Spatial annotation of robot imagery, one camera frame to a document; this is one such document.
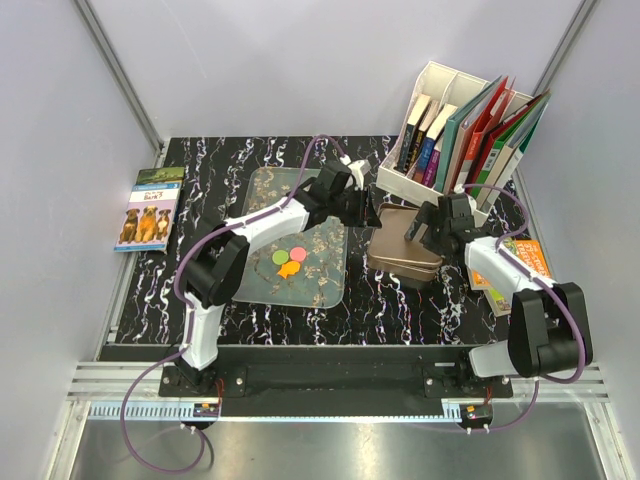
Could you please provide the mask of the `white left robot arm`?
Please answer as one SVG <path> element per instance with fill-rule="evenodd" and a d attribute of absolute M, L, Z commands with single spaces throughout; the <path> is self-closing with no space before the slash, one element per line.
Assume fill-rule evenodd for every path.
<path fill-rule="evenodd" d="M 306 232 L 329 218 L 348 228 L 379 228 L 365 175 L 367 160 L 344 156 L 326 164 L 277 202 L 229 220 L 215 220 L 199 230 L 199 239 L 176 271 L 176 297 L 185 303 L 181 346 L 171 359 L 181 384 L 196 396 L 215 386 L 210 367 L 218 357 L 218 335 L 226 304 L 242 282 L 248 257 L 282 237 Z"/>

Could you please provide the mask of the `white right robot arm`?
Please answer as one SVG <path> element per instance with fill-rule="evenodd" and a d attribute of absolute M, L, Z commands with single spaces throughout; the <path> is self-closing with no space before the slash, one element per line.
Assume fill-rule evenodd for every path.
<path fill-rule="evenodd" d="M 575 283 L 539 274 L 494 237 L 475 225 L 475 200 L 465 193 L 424 202 L 405 233 L 443 258 L 457 257 L 484 277 L 511 307 L 508 338 L 475 347 L 468 363 L 454 371 L 466 396 L 486 389 L 490 377 L 518 375 L 570 384 L 593 360 L 586 301 Z"/>

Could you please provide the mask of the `rose gold tin lid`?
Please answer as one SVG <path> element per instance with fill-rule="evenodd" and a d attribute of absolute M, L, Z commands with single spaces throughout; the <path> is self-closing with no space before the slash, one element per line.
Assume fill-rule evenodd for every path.
<path fill-rule="evenodd" d="M 367 250 L 369 258 L 409 265 L 442 265 L 442 258 L 428 251 L 419 241 L 404 238 L 418 209 L 393 203 L 383 203 L 378 211 L 382 227 L 375 229 Z"/>

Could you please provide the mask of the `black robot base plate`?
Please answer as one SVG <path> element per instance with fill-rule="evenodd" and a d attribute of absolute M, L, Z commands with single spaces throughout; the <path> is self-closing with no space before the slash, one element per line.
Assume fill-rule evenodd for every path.
<path fill-rule="evenodd" d="M 202 374 L 164 367 L 162 397 L 222 396 L 224 418 L 337 421 L 442 417 L 442 401 L 506 400 L 506 378 L 473 379 L 466 347 L 231 346 Z"/>

